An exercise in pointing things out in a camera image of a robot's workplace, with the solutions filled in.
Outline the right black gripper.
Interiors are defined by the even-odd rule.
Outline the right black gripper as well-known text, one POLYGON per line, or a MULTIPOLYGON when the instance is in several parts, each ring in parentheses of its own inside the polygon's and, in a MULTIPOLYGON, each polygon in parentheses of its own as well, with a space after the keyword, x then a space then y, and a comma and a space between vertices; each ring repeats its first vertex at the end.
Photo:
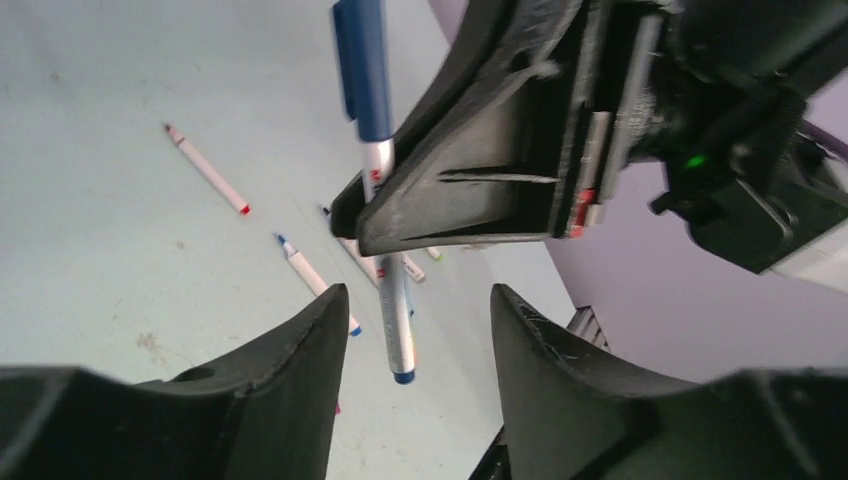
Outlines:
POLYGON ((333 233, 367 255, 581 236, 639 141, 665 20, 652 1, 470 2, 393 174, 372 202, 352 181, 333 233))

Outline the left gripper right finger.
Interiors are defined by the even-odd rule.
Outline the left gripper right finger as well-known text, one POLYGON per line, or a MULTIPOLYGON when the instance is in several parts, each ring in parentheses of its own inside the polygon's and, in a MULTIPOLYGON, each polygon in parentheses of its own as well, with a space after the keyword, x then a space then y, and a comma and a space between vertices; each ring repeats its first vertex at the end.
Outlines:
POLYGON ((847 373, 746 369, 703 384, 629 363, 490 296, 503 425, 494 479, 843 479, 847 373))

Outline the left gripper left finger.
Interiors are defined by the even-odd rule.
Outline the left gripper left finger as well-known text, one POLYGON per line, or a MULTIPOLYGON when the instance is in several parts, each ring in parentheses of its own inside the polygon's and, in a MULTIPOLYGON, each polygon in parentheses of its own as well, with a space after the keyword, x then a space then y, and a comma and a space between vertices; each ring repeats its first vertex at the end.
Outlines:
POLYGON ((331 286, 282 325, 169 381, 1 371, 5 479, 322 479, 347 346, 331 286))

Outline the dark blue cap marker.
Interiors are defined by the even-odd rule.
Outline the dark blue cap marker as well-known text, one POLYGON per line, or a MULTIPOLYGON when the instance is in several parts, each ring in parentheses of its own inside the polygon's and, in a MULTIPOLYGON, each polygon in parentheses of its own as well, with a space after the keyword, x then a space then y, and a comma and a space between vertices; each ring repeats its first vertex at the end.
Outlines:
MULTIPOLYGON (((361 144, 364 198, 365 203, 370 204, 392 170, 393 143, 387 139, 362 140, 361 144)), ((415 380, 416 360, 402 257, 381 254, 373 258, 389 368, 396 383, 407 385, 415 380)))

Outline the light blue marker body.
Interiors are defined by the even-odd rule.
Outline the light blue marker body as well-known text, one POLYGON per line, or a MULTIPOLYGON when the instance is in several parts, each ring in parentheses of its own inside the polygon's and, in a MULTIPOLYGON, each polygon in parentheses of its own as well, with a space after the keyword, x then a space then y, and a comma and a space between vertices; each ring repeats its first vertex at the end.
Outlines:
POLYGON ((328 289, 328 284, 309 263, 306 257, 283 235, 277 234, 276 240, 283 250, 287 263, 310 291, 315 296, 323 294, 328 289))

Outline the red cap marker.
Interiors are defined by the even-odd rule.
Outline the red cap marker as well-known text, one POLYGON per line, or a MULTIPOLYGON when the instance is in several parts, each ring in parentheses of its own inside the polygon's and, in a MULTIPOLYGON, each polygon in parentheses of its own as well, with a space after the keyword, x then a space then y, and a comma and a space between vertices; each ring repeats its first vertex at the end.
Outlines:
POLYGON ((214 168, 203 154, 172 124, 165 123, 163 129, 175 147, 201 176, 221 195, 240 215, 251 212, 250 204, 230 183, 214 168))

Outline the green cap marker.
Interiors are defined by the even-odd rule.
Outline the green cap marker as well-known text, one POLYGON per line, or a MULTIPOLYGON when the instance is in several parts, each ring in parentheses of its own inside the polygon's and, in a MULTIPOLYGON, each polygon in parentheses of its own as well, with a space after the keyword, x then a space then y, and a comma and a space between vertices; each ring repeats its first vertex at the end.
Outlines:
POLYGON ((434 261, 440 261, 442 259, 441 252, 435 247, 426 247, 425 252, 430 256, 434 261))

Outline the dark blue pen cap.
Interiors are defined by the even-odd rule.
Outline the dark blue pen cap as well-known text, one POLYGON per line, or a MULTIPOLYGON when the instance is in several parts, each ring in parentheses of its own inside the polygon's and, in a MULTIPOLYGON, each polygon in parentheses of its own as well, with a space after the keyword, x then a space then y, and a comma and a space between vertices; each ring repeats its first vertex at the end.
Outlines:
POLYGON ((384 3, 340 0, 331 9, 344 111, 364 142, 392 137, 384 3))

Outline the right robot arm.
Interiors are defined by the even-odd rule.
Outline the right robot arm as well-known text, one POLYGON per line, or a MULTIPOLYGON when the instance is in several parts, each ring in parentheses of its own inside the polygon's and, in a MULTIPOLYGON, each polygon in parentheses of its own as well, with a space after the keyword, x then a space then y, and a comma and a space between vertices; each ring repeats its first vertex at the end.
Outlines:
POLYGON ((331 14, 345 111, 394 163, 332 204, 364 255, 576 238, 655 160, 651 210, 701 249, 846 291, 847 148, 804 118, 847 66, 845 2, 471 1, 398 128, 382 3, 331 14))

